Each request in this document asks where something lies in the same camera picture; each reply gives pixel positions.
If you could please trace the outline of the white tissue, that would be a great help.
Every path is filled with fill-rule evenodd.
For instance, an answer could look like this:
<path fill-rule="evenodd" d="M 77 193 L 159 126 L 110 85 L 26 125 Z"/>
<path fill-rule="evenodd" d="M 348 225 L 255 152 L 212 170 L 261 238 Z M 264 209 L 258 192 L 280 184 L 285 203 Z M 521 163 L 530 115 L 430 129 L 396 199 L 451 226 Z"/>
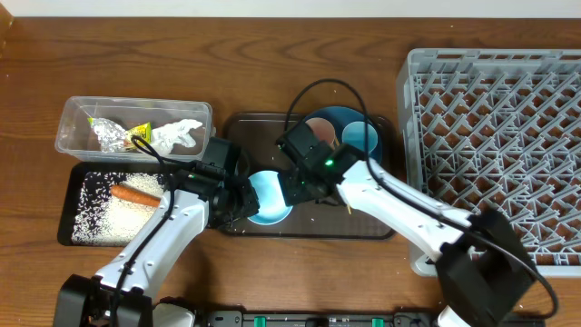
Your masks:
<path fill-rule="evenodd" d="M 202 127 L 202 122 L 195 119 L 182 119 L 176 123 L 165 124 L 152 129 L 149 145 L 161 155 L 170 154 L 175 145 L 193 148 L 196 141 L 190 131 Z"/>

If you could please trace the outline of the foil and green wrapper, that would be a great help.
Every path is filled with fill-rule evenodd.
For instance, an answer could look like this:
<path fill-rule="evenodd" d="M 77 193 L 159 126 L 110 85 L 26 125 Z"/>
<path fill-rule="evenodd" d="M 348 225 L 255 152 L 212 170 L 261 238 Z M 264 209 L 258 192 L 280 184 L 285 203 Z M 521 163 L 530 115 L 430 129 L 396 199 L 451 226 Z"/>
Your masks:
<path fill-rule="evenodd" d="M 104 153 L 128 152 L 135 149 L 132 137 L 137 135 L 146 142 L 151 141 L 150 123 L 137 125 L 129 130 L 106 118 L 88 118 L 89 125 L 97 136 L 101 151 Z"/>

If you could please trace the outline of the orange carrot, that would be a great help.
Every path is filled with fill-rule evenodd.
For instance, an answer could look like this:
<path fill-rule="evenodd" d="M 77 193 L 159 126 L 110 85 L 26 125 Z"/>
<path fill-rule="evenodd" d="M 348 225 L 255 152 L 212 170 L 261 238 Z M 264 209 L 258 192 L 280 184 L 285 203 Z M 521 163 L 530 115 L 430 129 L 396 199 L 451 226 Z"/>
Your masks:
<path fill-rule="evenodd" d="M 121 184 L 112 186 L 110 188 L 110 193 L 112 196 L 121 200 L 151 207 L 157 207 L 161 201 L 158 197 L 152 196 L 148 193 L 143 193 Z"/>

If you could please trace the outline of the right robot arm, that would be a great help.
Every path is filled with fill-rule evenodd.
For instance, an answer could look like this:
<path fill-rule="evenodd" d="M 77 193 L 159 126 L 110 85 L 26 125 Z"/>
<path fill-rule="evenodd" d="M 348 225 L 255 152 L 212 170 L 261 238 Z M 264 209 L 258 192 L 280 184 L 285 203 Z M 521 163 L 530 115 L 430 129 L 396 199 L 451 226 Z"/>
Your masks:
<path fill-rule="evenodd" d="M 474 214 L 435 200 L 365 151 L 319 140 L 305 123 L 276 144 L 293 163 L 279 178 L 287 204 L 336 196 L 427 255 L 447 303 L 439 326 L 499 326 L 532 286 L 537 269 L 502 213 Z"/>

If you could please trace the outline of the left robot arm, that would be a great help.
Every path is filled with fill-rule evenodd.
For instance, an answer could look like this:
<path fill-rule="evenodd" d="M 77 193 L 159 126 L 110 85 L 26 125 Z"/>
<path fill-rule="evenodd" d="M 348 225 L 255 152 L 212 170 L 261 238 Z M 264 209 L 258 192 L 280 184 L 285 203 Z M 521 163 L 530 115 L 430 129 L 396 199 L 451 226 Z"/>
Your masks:
<path fill-rule="evenodd" d="M 55 326 L 193 326 L 186 305 L 155 303 L 169 271 L 207 227 L 221 227 L 258 212 L 250 181 L 236 173 L 241 148 L 213 137 L 200 160 L 165 158 L 135 136 L 133 144 L 154 157 L 167 189 L 136 236 L 91 277 L 71 275 L 61 287 Z"/>

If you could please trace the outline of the pink cup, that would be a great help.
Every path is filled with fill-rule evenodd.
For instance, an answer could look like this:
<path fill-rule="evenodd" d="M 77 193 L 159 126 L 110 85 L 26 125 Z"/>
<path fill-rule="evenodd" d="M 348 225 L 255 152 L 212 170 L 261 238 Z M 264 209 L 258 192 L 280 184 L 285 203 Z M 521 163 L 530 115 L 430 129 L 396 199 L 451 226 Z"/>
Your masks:
<path fill-rule="evenodd" d="M 336 147 L 336 134 L 331 122 L 324 118 L 313 117 L 308 119 L 306 124 L 320 141 L 326 142 L 331 148 Z"/>

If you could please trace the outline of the light blue bowl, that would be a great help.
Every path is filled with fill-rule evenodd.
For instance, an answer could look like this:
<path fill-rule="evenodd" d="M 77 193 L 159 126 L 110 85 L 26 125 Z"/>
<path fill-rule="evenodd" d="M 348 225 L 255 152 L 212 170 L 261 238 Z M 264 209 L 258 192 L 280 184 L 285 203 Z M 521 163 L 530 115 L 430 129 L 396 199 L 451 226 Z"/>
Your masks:
<path fill-rule="evenodd" d="M 250 176 L 259 202 L 259 211 L 249 217 L 252 223 L 258 225 L 274 225 L 283 221 L 293 206 L 285 203 L 279 181 L 279 173 L 275 171 L 259 171 Z"/>

